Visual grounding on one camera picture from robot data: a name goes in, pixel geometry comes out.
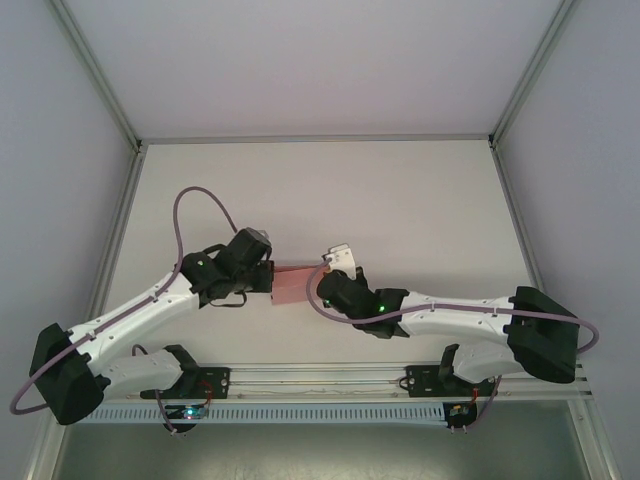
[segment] cable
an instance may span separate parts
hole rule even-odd
[[[173,271],[171,272],[171,276],[163,285],[160,286],[160,288],[158,288],[158,290],[155,291],[154,296],[147,297],[144,300],[141,300],[139,303],[133,305],[132,307],[125,310],[124,312],[116,315],[108,322],[105,322],[99,327],[96,327],[96,329],[94,330],[94,335],[100,334],[107,328],[118,323],[120,320],[127,318],[129,315],[137,312],[142,307],[149,305],[153,300],[155,300],[156,297],[166,292],[167,289],[171,286],[171,284],[175,281],[175,279],[180,274],[180,269],[182,268],[182,261],[184,259],[184,245],[182,243],[182,234],[180,233],[180,224],[178,222],[178,207],[180,205],[180,201],[182,200],[182,197],[184,197],[189,192],[201,192],[201,193],[204,193],[205,195],[208,195],[214,202],[216,202],[218,207],[220,207],[220,210],[222,210],[222,213],[224,214],[227,221],[229,222],[229,225],[231,226],[233,233],[238,233],[238,228],[236,227],[235,223],[233,223],[233,219],[231,218],[229,211],[225,208],[225,206],[218,199],[218,197],[216,197],[213,193],[211,193],[206,188],[197,187],[197,186],[187,187],[184,190],[182,190],[180,193],[178,193],[175,201],[173,202],[173,231],[176,236],[176,244],[178,247],[178,258],[176,260],[176,265]],[[48,362],[46,362],[42,367],[40,367],[33,375],[31,375],[31,377],[29,377],[26,383],[20,388],[20,390],[18,390],[18,393],[15,394],[15,396],[11,400],[11,404],[9,405],[9,411],[14,415],[26,415],[28,413],[37,412],[47,408],[47,404],[43,403],[41,405],[36,405],[34,407],[27,407],[27,408],[20,409],[18,408],[18,402],[22,399],[22,397],[27,392],[27,390],[29,390],[29,388],[31,388],[31,386],[40,377],[42,377],[42,375],[44,375],[51,367],[53,367],[60,360],[62,360],[67,355],[69,355],[71,352],[75,351],[78,347],[90,341],[92,338],[95,338],[95,336],[92,337],[89,334],[85,335],[84,337],[81,337],[75,343],[72,343],[71,345],[69,345],[67,348],[65,348],[60,353],[58,353],[53,358],[51,358]]]
[[[424,305],[416,305],[415,307],[401,308],[400,310],[396,310],[395,312],[385,313],[377,317],[361,318],[358,320],[339,317],[337,315],[332,315],[330,313],[327,313],[324,311],[324,309],[320,308],[314,301],[313,295],[311,293],[311,286],[313,283],[313,279],[322,270],[324,270],[327,265],[329,265],[329,260],[325,260],[320,265],[318,265],[313,270],[313,272],[311,272],[311,275],[309,275],[309,278],[307,279],[306,294],[307,294],[307,300],[311,304],[311,307],[323,317],[328,318],[329,320],[333,320],[334,322],[347,323],[350,325],[366,325],[368,323],[376,323],[376,322],[381,322],[383,320],[387,320],[389,318],[394,318],[394,317],[397,317],[398,315],[405,315],[407,313],[414,313],[414,312],[419,312],[427,309],[435,310],[437,308],[440,308],[443,310],[491,313],[494,315],[515,315],[519,317],[529,317],[529,318],[544,319],[544,320],[555,320],[557,322],[573,323],[575,325],[579,325],[581,327],[586,328],[587,330],[591,331],[591,333],[593,334],[593,337],[591,338],[591,340],[589,340],[582,347],[578,348],[578,353],[584,353],[590,350],[591,348],[593,348],[593,346],[596,343],[598,343],[598,340],[600,339],[600,332],[598,331],[596,326],[593,325],[591,322],[582,320],[580,318],[569,317],[567,315],[557,315],[554,313],[529,312],[528,310],[514,310],[511,308],[494,308],[494,307],[480,307],[480,306],[474,306],[474,305],[459,305],[456,303],[428,303]]]
[[[498,387],[500,386],[501,381],[502,381],[502,375],[496,377],[496,383],[493,386],[493,391],[491,392],[491,396],[489,397],[489,400],[487,400],[487,403],[485,403],[484,407],[482,407],[482,410],[480,411],[480,413],[478,414],[474,422],[471,425],[468,425],[466,428],[457,428],[454,430],[458,430],[458,431],[463,430],[465,433],[467,433],[469,430],[472,430],[478,426],[480,421],[487,416],[487,412],[489,411],[489,408],[491,407],[491,405],[493,404],[493,401],[498,395]]]
[[[139,345],[136,343],[133,347],[131,347],[131,355],[133,355],[134,357],[136,356],[136,350],[140,350],[144,355],[149,355],[147,350],[142,345]],[[167,411],[165,410],[164,405],[162,404],[162,399],[160,398],[160,391],[156,389],[154,390],[154,393],[156,394],[156,401],[158,402],[158,408],[160,409],[160,413],[162,414],[164,423],[169,428],[171,435],[175,435],[178,432],[178,430],[176,429],[176,427],[173,426],[173,424],[171,423],[171,420],[169,420]]]

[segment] metal frame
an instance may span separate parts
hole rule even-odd
[[[210,137],[210,138],[171,138],[148,139],[141,142],[131,126],[122,106],[118,102],[113,90],[100,68],[86,38],[84,37],[71,10],[65,0],[45,0],[58,22],[61,30],[69,40],[70,47],[76,54],[90,78],[98,95],[103,100],[106,108],[114,118],[124,138],[131,145],[133,154],[130,159],[130,169],[125,185],[119,197],[117,210],[114,215],[107,244],[100,260],[100,268],[96,283],[93,288],[88,317],[95,317],[102,313],[108,297],[115,265],[118,260],[120,246],[133,205],[135,192],[141,175],[144,158],[149,145],[168,144],[208,144],[208,143],[276,143],[276,142],[337,142],[337,141],[425,141],[425,140],[489,140],[493,153],[496,170],[502,189],[509,206],[509,211],[518,236],[518,241],[527,265],[532,284],[543,290],[542,277],[537,268],[535,257],[526,232],[522,215],[517,205],[513,189],[510,184],[507,171],[504,168],[500,156],[500,141],[505,137],[509,128],[515,121],[522,105],[531,92],[536,80],[549,59],[558,39],[564,32],[567,23],[575,12],[580,0],[563,0],[551,21],[547,32],[538,44],[534,55],[528,63],[520,78],[503,114],[500,117],[491,135],[333,135],[333,136],[272,136],[272,137]],[[300,395],[291,395],[292,389],[303,386],[309,389],[331,389],[338,393],[325,391],[319,396],[323,403],[341,402],[346,400],[345,393],[352,402],[395,402],[411,405],[414,399],[409,399],[402,390],[397,391],[396,375],[403,373],[400,365],[384,364],[366,366],[358,365],[287,365],[287,366],[235,366],[234,377],[231,382],[230,395],[236,396],[242,404],[284,402],[317,402],[318,398],[300,398]],[[589,473],[592,478],[618,479],[617,470],[608,439],[604,428],[596,412],[596,406],[592,401],[586,378],[583,377],[579,384],[570,390],[549,388],[541,385],[544,382],[519,378],[517,376],[506,377],[502,392],[497,400],[547,400],[564,399],[568,405],[576,435],[583,450]],[[367,387],[369,390],[362,395],[355,393],[354,388]],[[256,388],[263,389],[256,394]],[[140,399],[131,400],[140,405]],[[47,414],[41,420],[36,435],[36,444],[32,449],[26,477],[29,480],[50,479],[64,439],[64,427],[55,422],[51,414]]]
[[[209,145],[217,143],[299,143],[299,142],[416,142],[446,140],[488,140],[477,134],[389,134],[389,135],[276,135],[248,137],[175,137],[148,138],[143,145]]]
[[[518,80],[516,88],[511,94],[511,98],[507,102],[507,106],[503,110],[491,134],[493,142],[499,143],[505,137],[511,125],[513,125],[522,105],[524,105],[527,100],[540,73],[544,70],[547,61],[555,50],[558,40],[564,33],[580,1],[581,0],[562,0],[560,2],[551,23],[547,27],[547,31],[538,43],[533,56],[524,69],[520,80]]]
[[[140,140],[135,130],[131,126],[122,105],[118,101],[111,84],[107,80],[98,60],[91,50],[86,37],[80,29],[80,25],[75,19],[71,9],[67,6],[65,0],[45,0],[51,14],[55,18],[62,34],[69,42],[69,46],[76,58],[84,68],[87,77],[93,84],[96,92],[102,99],[104,106],[113,117],[116,126],[122,133],[125,140],[131,145],[131,148],[137,150]]]

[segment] robotic arm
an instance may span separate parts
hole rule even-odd
[[[216,245],[186,255],[180,272],[162,294],[156,292],[173,273],[124,305],[67,332],[58,324],[44,329],[36,344],[31,375],[65,348],[87,335],[91,337],[35,382],[58,422],[75,423],[103,400],[131,392],[167,390],[180,384],[188,390],[196,378],[195,361],[179,345],[148,356],[119,356],[139,338],[213,300],[236,293],[246,301],[247,292],[270,293],[273,282],[270,254],[269,240],[256,230],[245,228],[226,246]],[[135,308],[149,298],[153,300]],[[126,320],[96,335],[101,325],[131,310]]]
[[[567,321],[575,318],[571,312],[535,288],[519,287],[512,297],[483,300],[438,298],[396,288],[371,291],[348,245],[332,248],[325,259],[330,272],[318,284],[317,295],[325,307],[355,320],[356,329],[384,339],[460,337],[460,343],[447,347],[442,356],[439,380],[445,385],[477,384],[521,371],[554,383],[575,380],[579,325]],[[505,310],[528,315],[502,313]],[[545,314],[565,320],[536,318]]]

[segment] purple cable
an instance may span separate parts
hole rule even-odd
[[[136,350],[140,350],[143,354],[149,355],[146,348],[136,343],[133,347],[131,347],[131,355],[133,355],[134,357],[136,356]],[[160,413],[162,414],[164,423],[167,425],[167,427],[169,427],[169,430],[171,431],[171,435],[174,435],[178,430],[176,429],[176,427],[173,426],[173,423],[171,423],[171,420],[169,420],[169,415],[167,415],[167,410],[164,408],[164,405],[162,404],[162,399],[160,398],[160,391],[156,389],[154,390],[154,392],[156,394],[156,401],[158,402],[158,408],[160,409]]]
[[[578,349],[578,353],[584,353],[587,350],[590,350],[591,348],[593,348],[593,346],[596,343],[598,343],[598,340],[600,339],[600,332],[598,331],[596,326],[593,325],[591,322],[582,320],[580,318],[569,317],[567,315],[556,315],[553,313],[529,312],[527,310],[513,310],[511,308],[493,308],[493,307],[480,307],[480,306],[473,306],[473,305],[458,305],[456,303],[427,303],[424,305],[416,305],[415,307],[401,308],[400,310],[397,310],[395,312],[385,313],[384,315],[379,315],[377,317],[361,318],[358,320],[339,317],[337,315],[332,315],[330,313],[325,312],[324,309],[316,305],[316,302],[314,301],[313,295],[311,293],[313,279],[328,264],[329,264],[329,260],[325,260],[320,265],[318,265],[315,268],[315,270],[313,270],[313,272],[311,272],[311,275],[309,275],[309,278],[307,279],[306,293],[307,293],[307,300],[309,301],[313,309],[323,317],[328,318],[329,320],[333,320],[334,322],[348,323],[350,325],[366,325],[368,323],[376,323],[376,322],[381,322],[382,320],[387,320],[389,318],[394,318],[394,317],[397,317],[398,315],[405,315],[407,313],[419,312],[421,310],[426,310],[426,309],[435,310],[436,308],[440,308],[443,310],[458,310],[461,312],[491,313],[491,314],[498,314],[498,315],[516,315],[519,317],[541,318],[544,320],[555,320],[557,322],[573,323],[581,327],[585,327],[586,329],[591,331],[591,333],[593,334],[593,337],[591,338],[591,340],[589,340],[585,345],[583,345]]]
[[[231,229],[233,230],[233,233],[237,233],[238,232],[238,229],[237,229],[235,223],[233,223],[233,220],[231,219],[231,215],[229,215],[228,210],[225,208],[225,206],[222,204],[222,202],[218,199],[218,197],[216,197],[213,193],[211,193],[206,188],[192,186],[192,187],[187,187],[184,190],[182,190],[180,193],[178,193],[178,196],[176,197],[175,201],[173,202],[173,231],[174,231],[174,233],[176,235],[176,243],[177,243],[177,246],[178,246],[178,259],[176,260],[175,268],[173,269],[173,272],[171,272],[171,276],[169,277],[169,279],[163,285],[161,285],[158,290],[156,290],[156,292],[155,292],[155,296],[156,297],[160,296],[161,294],[163,294],[164,292],[167,291],[167,289],[171,286],[171,284],[175,281],[175,279],[180,274],[180,269],[182,268],[182,260],[184,259],[184,246],[183,246],[183,243],[182,243],[182,234],[180,233],[180,225],[179,225],[179,222],[178,222],[178,206],[180,205],[180,200],[182,200],[182,197],[184,197],[189,192],[201,192],[201,193],[204,193],[204,194],[208,195],[214,202],[216,202],[218,207],[220,207],[220,210],[222,210],[222,213],[227,218],[227,221],[229,222],[229,225],[231,225]],[[102,325],[100,325],[99,327],[96,327],[96,329],[94,330],[95,335],[98,335],[99,333],[103,332],[107,328],[109,328],[112,325],[115,325],[116,323],[118,323],[120,320],[122,320],[124,318],[127,318],[129,315],[137,312],[142,307],[144,307],[144,306],[148,305],[149,303],[151,303],[154,300],[154,298],[155,297],[147,297],[144,300],[141,300],[136,305],[128,308],[124,312],[116,315],[115,317],[113,317],[108,322],[105,322]],[[47,363],[45,363],[42,367],[40,367],[36,371],[36,373],[31,375],[31,377],[29,377],[27,382],[22,386],[22,388],[20,388],[20,390],[18,390],[18,393],[16,393],[15,396],[13,397],[13,399],[11,400],[11,404],[9,405],[9,411],[14,415],[26,415],[28,413],[37,412],[39,410],[44,410],[45,408],[47,408],[47,404],[43,403],[42,405],[36,405],[34,407],[28,407],[28,408],[20,409],[20,408],[18,408],[18,402],[20,401],[20,399],[22,399],[24,394],[27,393],[27,390],[29,390],[29,388],[31,388],[31,386],[42,375],[44,375],[51,367],[53,367],[61,359],[66,357],[69,353],[73,352],[74,350],[76,350],[81,345],[84,345],[85,343],[90,341],[91,338],[92,337],[90,335],[88,335],[88,334],[85,335],[84,337],[80,338],[78,341],[76,341],[75,343],[69,345],[67,348],[62,350],[56,356],[51,358]]]

